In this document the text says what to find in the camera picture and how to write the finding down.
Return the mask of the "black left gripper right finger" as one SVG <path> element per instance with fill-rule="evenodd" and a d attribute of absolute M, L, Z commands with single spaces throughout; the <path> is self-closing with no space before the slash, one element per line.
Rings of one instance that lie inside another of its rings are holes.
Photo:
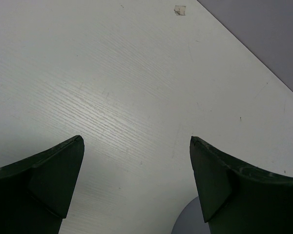
<path fill-rule="evenodd" d="M 211 233 L 293 234 L 293 177 L 253 166 L 196 136 L 189 153 Z"/>

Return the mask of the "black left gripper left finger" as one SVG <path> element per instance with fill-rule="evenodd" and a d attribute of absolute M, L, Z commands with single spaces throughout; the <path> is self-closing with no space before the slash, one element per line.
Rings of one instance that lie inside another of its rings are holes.
<path fill-rule="evenodd" d="M 84 157 L 74 136 L 0 167 L 0 234 L 57 234 L 67 217 Z"/>

